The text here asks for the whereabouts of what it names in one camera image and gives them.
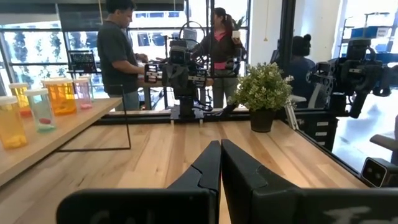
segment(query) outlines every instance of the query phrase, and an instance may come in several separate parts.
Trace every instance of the person sitting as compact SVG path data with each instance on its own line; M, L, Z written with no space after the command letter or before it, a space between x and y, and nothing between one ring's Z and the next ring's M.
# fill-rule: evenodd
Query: person sitting
M225 9L218 7L214 10L214 34L209 34L193 48L192 58L210 55L214 60L215 76L233 76L233 71L226 69L226 62L235 57L238 50L242 55L246 54L239 38L232 38L234 22ZM210 40L213 38L213 45L210 49ZM224 96L228 100L238 86L237 78L215 78L213 80L214 108L222 108Z
M297 103L297 108L308 108L308 103L314 91L314 84L307 82L307 74L315 68L315 62L305 58L310 55L311 35L293 37L292 59L287 67L287 73L294 77L291 82L292 93L302 96L307 101Z

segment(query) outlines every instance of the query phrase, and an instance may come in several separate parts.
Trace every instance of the jeans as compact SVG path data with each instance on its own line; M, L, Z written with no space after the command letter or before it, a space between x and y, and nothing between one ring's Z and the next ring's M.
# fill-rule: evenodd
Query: jeans
M231 75L231 70L215 70L215 76L217 75ZM224 95L228 102L228 98L232 96L238 87L237 78L215 78L213 83L213 107L223 108L224 107Z
M123 97L124 105L126 107L126 111L134 111L139 110L139 95L138 91L134 91L131 93L125 93L123 95L112 95L108 94L110 98ZM119 106L115 107L116 111L124 111L123 104L121 103Z

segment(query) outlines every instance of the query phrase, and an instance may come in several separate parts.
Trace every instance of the wooden countertop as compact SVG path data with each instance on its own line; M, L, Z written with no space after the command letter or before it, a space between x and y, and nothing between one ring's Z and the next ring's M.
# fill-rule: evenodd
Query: wooden countertop
M126 147L125 126L93 126L65 146ZM255 133L249 121L130 125L132 149L58 152L0 190L2 224L55 223L59 202L85 188L163 188L178 178L212 140L228 138L300 187L366 188L344 168L280 121ZM230 223L221 193L220 223Z
M36 132L32 118L24 119L28 145L8 150L0 145L0 186L56 150L120 102L121 98L96 100L90 110L56 117L57 129L46 134Z

